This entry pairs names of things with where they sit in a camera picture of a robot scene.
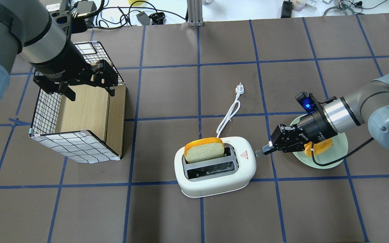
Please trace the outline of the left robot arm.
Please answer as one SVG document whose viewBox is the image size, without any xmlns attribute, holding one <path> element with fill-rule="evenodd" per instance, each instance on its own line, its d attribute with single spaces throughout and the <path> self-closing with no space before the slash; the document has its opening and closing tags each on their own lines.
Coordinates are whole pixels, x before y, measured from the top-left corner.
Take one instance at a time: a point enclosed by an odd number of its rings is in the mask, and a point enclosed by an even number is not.
<svg viewBox="0 0 389 243">
<path fill-rule="evenodd" d="M 17 54 L 36 69 L 34 81 L 47 94 L 57 93 L 74 101 L 76 94 L 71 86 L 89 85 L 114 96 L 119 74 L 112 64 L 106 60 L 86 62 L 71 42 L 71 21 L 80 21 L 84 30 L 85 19 L 98 15 L 103 8 L 101 1 L 93 12 L 69 14 L 69 29 L 64 30 L 56 13 L 48 12 L 38 0 L 0 0 L 0 102 Z"/>
</svg>

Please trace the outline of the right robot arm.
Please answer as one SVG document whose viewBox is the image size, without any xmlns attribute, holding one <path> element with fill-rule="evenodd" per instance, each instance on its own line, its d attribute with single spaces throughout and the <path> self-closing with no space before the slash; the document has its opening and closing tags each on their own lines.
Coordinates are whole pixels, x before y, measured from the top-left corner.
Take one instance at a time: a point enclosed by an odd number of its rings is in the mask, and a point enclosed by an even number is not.
<svg viewBox="0 0 389 243">
<path fill-rule="evenodd" d="M 309 142 L 317 144 L 363 124 L 372 138 L 389 150 L 389 74 L 340 98 L 320 103 L 312 93 L 301 92 L 296 101 L 307 114 L 295 125 L 279 124 L 261 148 L 262 154 L 303 151 Z"/>
</svg>

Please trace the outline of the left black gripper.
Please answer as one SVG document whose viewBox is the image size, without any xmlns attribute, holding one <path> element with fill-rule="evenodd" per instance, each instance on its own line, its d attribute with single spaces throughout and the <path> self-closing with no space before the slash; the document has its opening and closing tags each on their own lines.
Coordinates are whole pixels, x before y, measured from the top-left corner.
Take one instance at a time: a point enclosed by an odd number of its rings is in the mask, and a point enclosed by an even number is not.
<svg viewBox="0 0 389 243">
<path fill-rule="evenodd" d="M 105 89 L 112 97 L 119 84 L 119 74 L 105 59 L 87 62 L 73 43 L 66 43 L 60 54 L 41 63 L 32 62 L 35 68 L 34 83 L 47 94 L 64 95 L 70 101 L 76 100 L 76 93 L 70 86 L 89 85 Z"/>
</svg>

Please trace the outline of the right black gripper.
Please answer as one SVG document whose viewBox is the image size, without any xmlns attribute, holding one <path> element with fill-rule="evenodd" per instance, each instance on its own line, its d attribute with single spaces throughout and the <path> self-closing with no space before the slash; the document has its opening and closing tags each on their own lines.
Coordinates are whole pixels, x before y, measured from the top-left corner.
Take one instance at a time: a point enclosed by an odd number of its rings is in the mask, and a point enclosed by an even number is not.
<svg viewBox="0 0 389 243">
<path fill-rule="evenodd" d="M 304 145 L 317 144 L 338 135 L 326 118 L 323 110 L 303 115 L 299 122 L 290 126 L 279 124 L 271 135 L 270 145 L 264 145 L 261 152 L 269 155 L 275 151 L 284 153 L 303 151 Z"/>
</svg>

